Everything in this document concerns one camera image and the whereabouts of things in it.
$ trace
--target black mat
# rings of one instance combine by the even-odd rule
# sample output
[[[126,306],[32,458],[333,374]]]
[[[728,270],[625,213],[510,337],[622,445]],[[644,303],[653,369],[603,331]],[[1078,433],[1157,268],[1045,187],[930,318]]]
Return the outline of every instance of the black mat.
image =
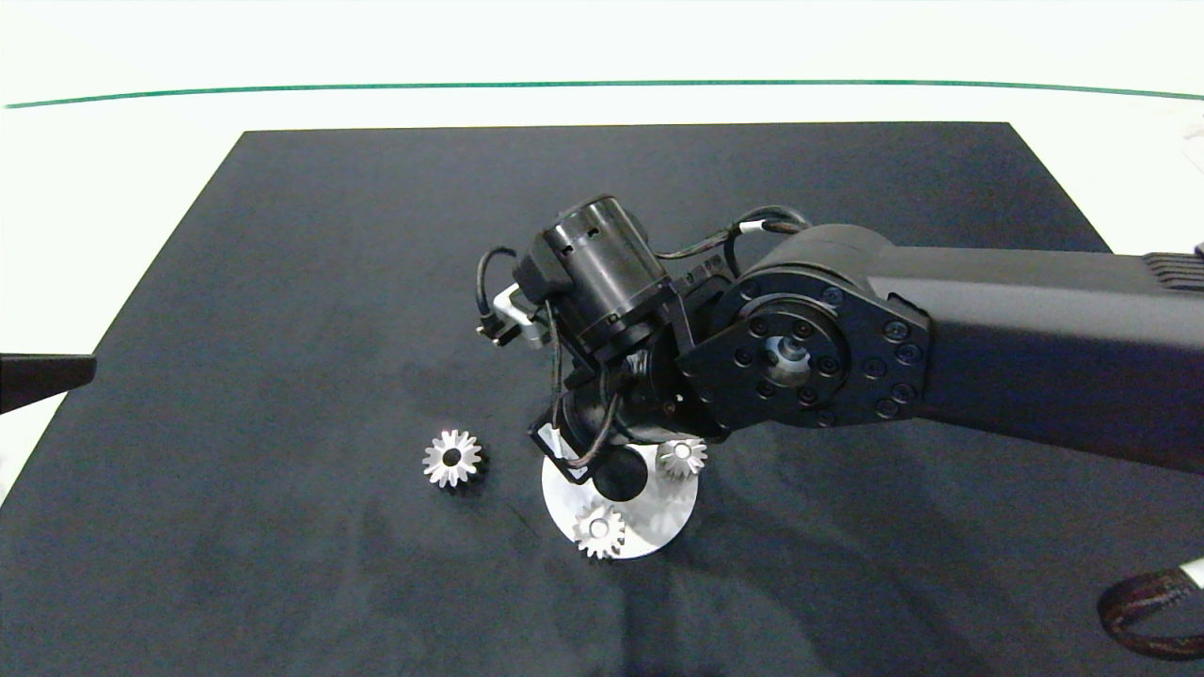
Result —
[[[1106,251],[1004,124],[247,134],[4,505],[4,672],[1199,672],[1094,601],[1202,554],[1200,478],[929,422],[742,431],[678,540],[584,561],[524,437],[548,355],[474,335],[471,277],[601,192],[661,248],[784,202]],[[425,483],[444,426],[491,445],[479,496]]]

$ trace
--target white disc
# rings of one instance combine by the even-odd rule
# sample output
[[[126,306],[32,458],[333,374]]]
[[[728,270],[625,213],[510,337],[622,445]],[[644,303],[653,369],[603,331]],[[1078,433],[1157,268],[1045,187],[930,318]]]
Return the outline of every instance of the white disc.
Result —
[[[573,526],[591,507],[604,504],[622,514],[627,524],[626,540],[615,559],[643,557],[665,547],[677,536],[694,512],[698,498],[698,476],[683,479],[668,477],[656,469],[656,445],[628,445],[648,467],[648,483],[638,496],[616,502],[607,499],[590,479],[573,484],[556,470],[550,459],[543,459],[543,500],[556,528],[573,541]]]

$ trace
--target silver gear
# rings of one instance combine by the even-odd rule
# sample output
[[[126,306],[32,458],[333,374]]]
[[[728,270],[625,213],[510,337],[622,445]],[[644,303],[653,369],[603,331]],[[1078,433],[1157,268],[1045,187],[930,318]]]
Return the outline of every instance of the silver gear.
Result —
[[[477,466],[482,460],[476,437],[467,431],[444,430],[426,447],[426,458],[423,459],[426,470],[423,475],[430,475],[431,484],[438,484],[439,489],[455,488],[478,473]]]
[[[656,466],[669,477],[685,479],[698,475],[706,461],[707,445],[702,440],[673,440],[656,447]]]
[[[626,542],[627,524],[613,507],[600,504],[588,511],[573,525],[573,540],[577,549],[585,551],[586,557],[610,559],[616,557]]]

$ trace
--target robotic arm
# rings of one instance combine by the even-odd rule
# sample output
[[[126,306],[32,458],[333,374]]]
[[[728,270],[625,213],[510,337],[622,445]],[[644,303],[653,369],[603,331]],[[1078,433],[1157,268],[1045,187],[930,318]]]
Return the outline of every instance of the robotic arm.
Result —
[[[756,229],[792,235],[739,272],[732,241]],[[660,261],[719,247],[678,279]],[[1204,245],[896,247],[765,207],[656,254],[604,195],[539,232],[514,279],[479,331],[571,354],[531,428],[569,482],[627,443],[911,417],[1204,473]]]

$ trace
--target patterned strap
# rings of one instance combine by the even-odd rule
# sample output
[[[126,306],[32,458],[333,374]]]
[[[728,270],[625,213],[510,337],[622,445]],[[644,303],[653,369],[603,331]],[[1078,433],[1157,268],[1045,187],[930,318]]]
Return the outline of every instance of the patterned strap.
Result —
[[[1204,658],[1204,635],[1150,637],[1129,630],[1129,626],[1199,590],[1199,585],[1179,567],[1141,573],[1121,581],[1099,596],[1099,622],[1111,638],[1132,652],[1163,660],[1200,659]]]

